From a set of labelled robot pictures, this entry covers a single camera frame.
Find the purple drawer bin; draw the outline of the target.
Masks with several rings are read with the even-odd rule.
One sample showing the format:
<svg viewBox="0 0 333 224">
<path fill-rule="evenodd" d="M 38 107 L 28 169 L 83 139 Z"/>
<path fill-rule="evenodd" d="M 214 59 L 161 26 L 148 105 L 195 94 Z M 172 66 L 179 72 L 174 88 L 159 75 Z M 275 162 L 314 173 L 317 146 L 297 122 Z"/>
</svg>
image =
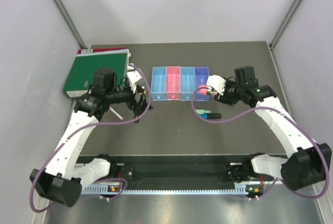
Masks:
<svg viewBox="0 0 333 224">
<path fill-rule="evenodd" d="M 195 85 L 196 88 L 201 85 L 206 85 L 207 79 L 209 77 L 209 68 L 208 67 L 195 67 Z M 207 102 L 210 97 L 208 95 L 203 95 L 200 92 L 197 92 L 195 95 L 195 101 Z"/>
</svg>

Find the crayon tube pink cap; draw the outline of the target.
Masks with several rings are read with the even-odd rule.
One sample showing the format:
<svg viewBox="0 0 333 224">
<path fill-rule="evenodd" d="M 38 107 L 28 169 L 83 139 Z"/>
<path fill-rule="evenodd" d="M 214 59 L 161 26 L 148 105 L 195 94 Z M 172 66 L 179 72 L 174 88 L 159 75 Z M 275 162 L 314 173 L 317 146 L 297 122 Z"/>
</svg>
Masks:
<svg viewBox="0 0 333 224">
<path fill-rule="evenodd" d="M 217 92 L 211 86 L 200 85 L 198 88 L 198 93 L 205 96 L 216 96 Z"/>
</svg>

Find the green highlighter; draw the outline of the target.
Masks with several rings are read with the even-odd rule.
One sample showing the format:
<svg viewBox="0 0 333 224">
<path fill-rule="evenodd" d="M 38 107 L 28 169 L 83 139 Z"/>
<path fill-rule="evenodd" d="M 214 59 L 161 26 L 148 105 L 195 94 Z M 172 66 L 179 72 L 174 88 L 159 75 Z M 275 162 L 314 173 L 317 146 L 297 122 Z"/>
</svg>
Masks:
<svg viewBox="0 0 333 224">
<path fill-rule="evenodd" d="M 196 112 L 197 112 L 198 114 L 200 114 L 200 115 L 202 115 L 202 114 L 210 114 L 210 113 L 212 113 L 212 111 L 207 110 L 207 109 L 196 109 Z"/>
</svg>

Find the light blue bin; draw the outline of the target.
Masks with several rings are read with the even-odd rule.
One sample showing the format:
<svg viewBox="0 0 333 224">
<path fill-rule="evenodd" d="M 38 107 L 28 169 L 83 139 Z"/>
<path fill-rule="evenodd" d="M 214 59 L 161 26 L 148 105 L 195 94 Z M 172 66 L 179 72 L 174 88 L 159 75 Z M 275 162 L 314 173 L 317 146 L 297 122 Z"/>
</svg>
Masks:
<svg viewBox="0 0 333 224">
<path fill-rule="evenodd" d="M 151 97 L 153 101 L 166 101 L 166 67 L 153 67 Z"/>
<path fill-rule="evenodd" d="M 195 68 L 181 67 L 181 101 L 189 101 L 195 90 Z"/>
</svg>

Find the green ring binder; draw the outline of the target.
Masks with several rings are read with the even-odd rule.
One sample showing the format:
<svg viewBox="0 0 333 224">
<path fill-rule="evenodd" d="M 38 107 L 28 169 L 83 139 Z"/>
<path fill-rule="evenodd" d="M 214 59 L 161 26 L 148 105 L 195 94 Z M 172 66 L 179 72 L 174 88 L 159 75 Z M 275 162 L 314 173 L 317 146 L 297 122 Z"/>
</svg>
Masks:
<svg viewBox="0 0 333 224">
<path fill-rule="evenodd" d="M 127 72 L 130 52 L 128 49 L 116 51 L 78 54 L 71 67 L 63 92 L 69 98 L 79 97 L 86 93 L 93 83 L 94 72 L 99 68 L 115 71 L 118 79 Z"/>
</svg>

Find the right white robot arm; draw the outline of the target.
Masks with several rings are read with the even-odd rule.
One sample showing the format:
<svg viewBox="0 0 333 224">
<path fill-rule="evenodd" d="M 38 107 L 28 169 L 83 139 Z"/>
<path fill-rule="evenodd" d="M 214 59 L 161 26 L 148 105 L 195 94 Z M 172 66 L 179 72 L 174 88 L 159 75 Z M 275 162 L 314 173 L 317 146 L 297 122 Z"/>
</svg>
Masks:
<svg viewBox="0 0 333 224">
<path fill-rule="evenodd" d="M 281 179 L 291 190 L 324 181 L 329 183 L 331 148 L 318 144 L 290 117 L 268 85 L 259 85 L 251 66 L 235 69 L 235 79 L 209 76 L 206 85 L 217 102 L 234 106 L 238 102 L 251 109 L 268 125 L 286 152 L 286 158 L 267 154 L 249 155 L 242 162 L 243 174 L 255 180 L 261 174 Z"/>
</svg>

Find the pink drawer bin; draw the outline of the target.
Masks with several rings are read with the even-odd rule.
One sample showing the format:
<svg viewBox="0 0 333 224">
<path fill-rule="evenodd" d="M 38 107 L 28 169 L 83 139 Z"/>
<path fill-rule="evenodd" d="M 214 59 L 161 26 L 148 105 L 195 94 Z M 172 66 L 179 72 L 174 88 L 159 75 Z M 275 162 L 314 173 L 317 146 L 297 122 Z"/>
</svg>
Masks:
<svg viewBox="0 0 333 224">
<path fill-rule="evenodd" d="M 168 66 L 166 68 L 166 100 L 174 101 L 181 98 L 181 68 Z"/>
</svg>

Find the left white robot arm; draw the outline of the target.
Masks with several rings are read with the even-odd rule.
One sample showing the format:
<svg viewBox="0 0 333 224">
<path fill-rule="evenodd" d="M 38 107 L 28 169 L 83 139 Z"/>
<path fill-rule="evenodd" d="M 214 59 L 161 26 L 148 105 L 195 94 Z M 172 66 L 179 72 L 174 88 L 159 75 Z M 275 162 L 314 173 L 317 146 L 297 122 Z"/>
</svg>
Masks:
<svg viewBox="0 0 333 224">
<path fill-rule="evenodd" d="M 77 100 L 56 149 L 39 170 L 34 169 L 31 172 L 29 203 L 35 213 L 43 212 L 34 206 L 35 192 L 54 203 L 72 207 L 86 187 L 101 178 L 110 181 L 117 177 L 118 168 L 107 155 L 96 156 L 81 168 L 75 168 L 75 164 L 96 126 L 134 123 L 149 111 L 151 97 L 144 93 L 149 93 L 150 87 L 146 84 L 146 88 L 142 89 L 138 85 L 139 80 L 147 79 L 134 64 L 129 64 L 128 67 L 124 87 L 118 87 L 113 70 L 100 68 L 96 71 L 94 84 Z M 102 122 L 103 115 L 109 110 L 110 105 L 115 103 L 128 103 L 134 112 L 134 118 L 127 121 Z"/>
</svg>

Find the blue black marker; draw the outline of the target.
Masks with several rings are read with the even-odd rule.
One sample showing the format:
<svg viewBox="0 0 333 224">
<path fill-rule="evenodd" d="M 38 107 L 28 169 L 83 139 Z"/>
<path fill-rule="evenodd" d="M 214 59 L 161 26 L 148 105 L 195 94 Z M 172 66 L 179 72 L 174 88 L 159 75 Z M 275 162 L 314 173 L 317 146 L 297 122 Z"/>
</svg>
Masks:
<svg viewBox="0 0 333 224">
<path fill-rule="evenodd" d="M 204 114 L 200 114 L 200 117 L 202 117 L 203 119 L 221 119 L 222 115 L 221 114 L 216 114 L 216 113 L 204 113 Z"/>
</svg>

